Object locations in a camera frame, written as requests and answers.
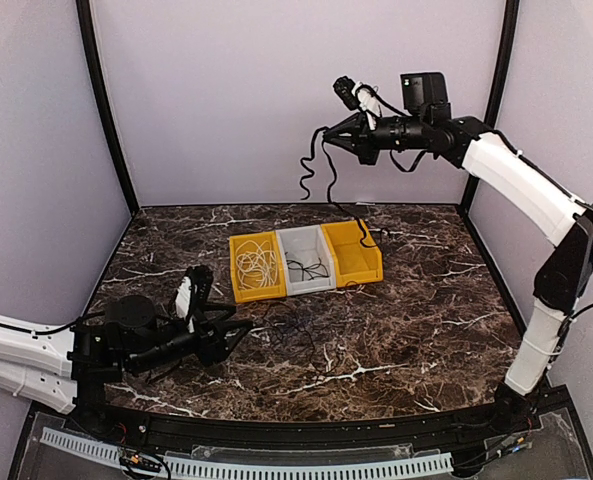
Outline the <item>yellow bin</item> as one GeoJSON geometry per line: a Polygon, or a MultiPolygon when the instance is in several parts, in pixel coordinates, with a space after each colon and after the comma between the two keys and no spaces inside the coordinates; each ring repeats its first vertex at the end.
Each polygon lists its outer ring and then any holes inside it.
{"type": "Polygon", "coordinates": [[[382,253],[363,220],[324,223],[321,229],[334,261],[337,288],[383,280],[382,253]]]}
{"type": "Polygon", "coordinates": [[[230,276],[238,304],[287,296],[275,231],[229,237],[230,276]]]}

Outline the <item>white bin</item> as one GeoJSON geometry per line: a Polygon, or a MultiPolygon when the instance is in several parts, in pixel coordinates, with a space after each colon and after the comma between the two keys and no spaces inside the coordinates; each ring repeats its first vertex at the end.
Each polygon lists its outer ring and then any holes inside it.
{"type": "Polygon", "coordinates": [[[336,287],[334,261],[320,225],[280,229],[276,236],[288,296],[336,287]]]}

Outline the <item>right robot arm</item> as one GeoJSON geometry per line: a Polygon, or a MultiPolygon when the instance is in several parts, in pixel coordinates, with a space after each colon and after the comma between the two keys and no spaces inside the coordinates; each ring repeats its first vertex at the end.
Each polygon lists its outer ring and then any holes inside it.
{"type": "Polygon", "coordinates": [[[503,195],[553,247],[535,276],[532,315],[498,389],[507,396],[486,413],[487,426],[506,434],[525,416],[518,397],[537,388],[583,312],[577,303],[593,273],[593,203],[544,173],[502,132],[476,117],[453,117],[442,73],[404,74],[401,87],[404,108],[385,116],[388,105],[372,86],[347,76],[336,79],[333,90],[352,114],[325,131],[324,143],[363,165],[374,165],[383,151],[443,158],[503,195]]]}

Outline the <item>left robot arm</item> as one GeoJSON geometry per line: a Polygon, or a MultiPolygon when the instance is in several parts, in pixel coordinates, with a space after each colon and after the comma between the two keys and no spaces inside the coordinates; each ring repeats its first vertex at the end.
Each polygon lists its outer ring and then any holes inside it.
{"type": "Polygon", "coordinates": [[[99,399],[105,384],[188,356],[204,366],[226,360],[253,327],[235,312],[233,305],[198,302],[185,317],[170,318],[150,299],[130,295],[62,326],[0,315],[0,388],[59,413],[80,404],[79,421],[107,436],[117,415],[99,399]]]}

